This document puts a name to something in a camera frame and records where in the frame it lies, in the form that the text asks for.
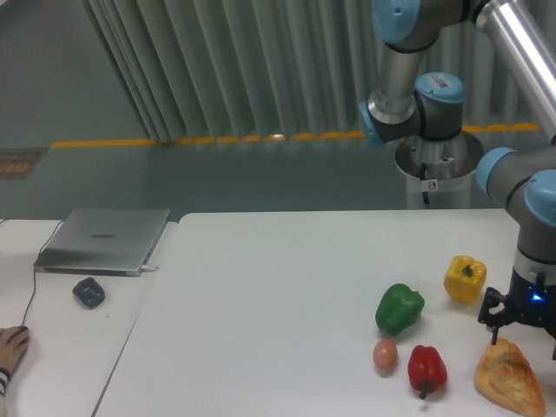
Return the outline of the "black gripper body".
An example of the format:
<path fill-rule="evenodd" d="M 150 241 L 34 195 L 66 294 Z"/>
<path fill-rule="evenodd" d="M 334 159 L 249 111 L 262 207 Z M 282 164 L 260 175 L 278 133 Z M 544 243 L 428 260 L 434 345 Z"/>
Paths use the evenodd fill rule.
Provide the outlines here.
<path fill-rule="evenodd" d="M 555 334 L 555 285 L 544 271 L 526 277 L 514 269 L 504 307 L 505 325 L 519 323 Z"/>

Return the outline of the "person's hand on mouse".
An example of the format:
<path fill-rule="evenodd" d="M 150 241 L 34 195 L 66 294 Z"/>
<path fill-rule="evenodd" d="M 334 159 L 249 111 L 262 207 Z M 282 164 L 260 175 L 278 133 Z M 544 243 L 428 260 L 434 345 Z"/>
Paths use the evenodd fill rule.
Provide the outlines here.
<path fill-rule="evenodd" d="M 1 329 L 0 362 L 1 367 L 10 372 L 10 376 L 16 371 L 30 343 L 30 331 L 28 334 L 21 334 L 19 327 L 20 326 Z"/>

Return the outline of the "striped sleeve forearm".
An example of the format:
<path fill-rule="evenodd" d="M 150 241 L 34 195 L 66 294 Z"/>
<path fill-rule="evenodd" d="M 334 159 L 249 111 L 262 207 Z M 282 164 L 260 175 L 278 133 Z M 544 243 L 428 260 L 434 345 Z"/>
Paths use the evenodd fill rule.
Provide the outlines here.
<path fill-rule="evenodd" d="M 10 372 L 4 368 L 0 368 L 0 417 L 7 416 L 7 406 L 5 400 L 6 387 L 10 382 Z"/>

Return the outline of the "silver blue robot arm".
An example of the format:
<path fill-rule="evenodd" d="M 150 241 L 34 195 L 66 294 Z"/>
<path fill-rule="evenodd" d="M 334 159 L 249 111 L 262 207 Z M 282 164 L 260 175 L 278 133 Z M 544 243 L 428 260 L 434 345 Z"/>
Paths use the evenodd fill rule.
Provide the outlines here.
<path fill-rule="evenodd" d="M 372 20 L 385 50 L 379 81 L 360 106 L 361 128 L 372 141 L 422 134 L 429 96 L 417 80 L 423 53 L 440 31 L 470 21 L 493 42 L 536 112 L 555 137 L 555 58 L 521 1 L 374 1 Z M 486 291 L 479 321 L 498 331 L 518 322 L 555 331 L 555 150 L 522 155 L 487 152 L 475 176 L 520 231 L 510 287 Z"/>

